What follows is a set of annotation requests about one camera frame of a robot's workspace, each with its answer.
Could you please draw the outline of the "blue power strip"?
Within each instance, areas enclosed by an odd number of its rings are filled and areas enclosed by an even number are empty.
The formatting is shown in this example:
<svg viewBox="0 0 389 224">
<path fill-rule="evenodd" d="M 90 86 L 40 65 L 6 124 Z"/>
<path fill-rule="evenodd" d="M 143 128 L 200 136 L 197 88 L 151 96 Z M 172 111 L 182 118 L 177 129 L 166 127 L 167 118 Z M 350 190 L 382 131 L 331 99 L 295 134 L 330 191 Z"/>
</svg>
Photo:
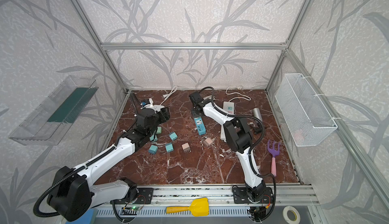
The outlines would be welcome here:
<svg viewBox="0 0 389 224">
<path fill-rule="evenodd" d="M 205 125 L 203 123 L 202 118 L 201 117 L 195 117 L 194 118 L 194 122 L 196 124 L 196 128 L 197 128 L 198 134 L 199 135 L 205 135 L 206 134 L 206 128 L 205 128 Z"/>
</svg>

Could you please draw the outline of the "white square power strip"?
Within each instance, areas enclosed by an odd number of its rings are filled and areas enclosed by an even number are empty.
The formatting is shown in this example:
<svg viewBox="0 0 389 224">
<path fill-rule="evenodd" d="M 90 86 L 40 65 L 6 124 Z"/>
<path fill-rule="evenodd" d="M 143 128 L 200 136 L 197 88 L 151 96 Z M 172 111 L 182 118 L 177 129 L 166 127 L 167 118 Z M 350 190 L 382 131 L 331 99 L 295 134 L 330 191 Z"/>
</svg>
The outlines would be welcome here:
<svg viewBox="0 0 389 224">
<path fill-rule="evenodd" d="M 154 103 L 151 100 L 149 100 L 149 101 L 143 102 L 141 108 L 142 109 L 153 109 L 157 113 L 157 112 L 160 112 L 161 109 L 164 108 L 164 106 L 154 105 Z"/>
</svg>

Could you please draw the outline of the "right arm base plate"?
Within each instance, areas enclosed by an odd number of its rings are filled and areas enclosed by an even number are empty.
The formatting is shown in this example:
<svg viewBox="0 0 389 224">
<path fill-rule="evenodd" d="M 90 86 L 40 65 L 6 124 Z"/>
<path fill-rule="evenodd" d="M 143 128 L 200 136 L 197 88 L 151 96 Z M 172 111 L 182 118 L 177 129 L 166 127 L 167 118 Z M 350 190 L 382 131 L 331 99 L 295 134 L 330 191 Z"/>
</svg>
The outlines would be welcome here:
<svg viewBox="0 0 389 224">
<path fill-rule="evenodd" d="M 232 193 L 235 204 L 271 204 L 274 200 L 273 190 L 270 187 L 266 187 L 256 200 L 251 199 L 246 187 L 233 185 Z"/>
</svg>

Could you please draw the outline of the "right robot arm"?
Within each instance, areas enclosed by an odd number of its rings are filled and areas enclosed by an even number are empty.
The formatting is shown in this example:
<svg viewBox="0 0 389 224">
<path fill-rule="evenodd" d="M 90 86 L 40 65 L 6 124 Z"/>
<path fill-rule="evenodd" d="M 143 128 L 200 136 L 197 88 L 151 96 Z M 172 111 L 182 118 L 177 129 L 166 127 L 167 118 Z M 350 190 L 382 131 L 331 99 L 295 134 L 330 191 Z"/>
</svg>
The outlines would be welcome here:
<svg viewBox="0 0 389 224">
<path fill-rule="evenodd" d="M 253 116 L 234 115 L 220 108 L 214 102 L 214 88 L 210 86 L 191 93 L 189 99 L 196 113 L 213 119 L 223 127 L 228 146 L 240 160 L 248 198 L 253 203 L 259 202 L 266 190 L 264 178 L 273 174 L 262 175 L 256 166 L 253 150 L 264 138 L 264 131 L 254 143 L 247 120 L 257 121 L 261 128 L 264 128 L 263 122 Z"/>
</svg>

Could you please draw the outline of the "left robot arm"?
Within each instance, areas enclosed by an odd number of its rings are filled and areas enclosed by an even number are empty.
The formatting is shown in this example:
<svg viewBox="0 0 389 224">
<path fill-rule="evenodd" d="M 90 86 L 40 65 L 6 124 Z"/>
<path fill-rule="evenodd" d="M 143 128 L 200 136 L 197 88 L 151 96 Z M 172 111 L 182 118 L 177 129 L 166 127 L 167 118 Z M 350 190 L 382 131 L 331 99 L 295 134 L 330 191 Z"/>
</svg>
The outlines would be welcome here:
<svg viewBox="0 0 389 224">
<path fill-rule="evenodd" d="M 133 127 L 122 134 L 109 148 L 73 168 L 59 169 L 52 186 L 38 197 L 33 213 L 40 218 L 62 216 L 73 222 L 89 209 L 111 200 L 128 198 L 136 187 L 130 180 L 96 185 L 96 181 L 117 163 L 140 150 L 160 124 L 170 119 L 164 106 L 143 108 Z"/>
</svg>

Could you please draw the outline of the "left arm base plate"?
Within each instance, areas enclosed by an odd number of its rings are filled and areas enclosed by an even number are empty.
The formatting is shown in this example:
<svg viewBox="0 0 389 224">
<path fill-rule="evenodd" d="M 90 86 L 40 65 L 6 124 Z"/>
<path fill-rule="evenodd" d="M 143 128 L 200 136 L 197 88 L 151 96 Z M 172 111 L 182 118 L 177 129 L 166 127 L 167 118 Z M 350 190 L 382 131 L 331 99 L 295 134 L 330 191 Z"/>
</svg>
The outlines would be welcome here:
<svg viewBox="0 0 389 224">
<path fill-rule="evenodd" d="M 115 204 L 138 204 L 149 205 L 152 202 L 154 188 L 138 188 L 137 193 L 133 197 L 128 197 L 121 200 L 115 200 Z"/>
</svg>

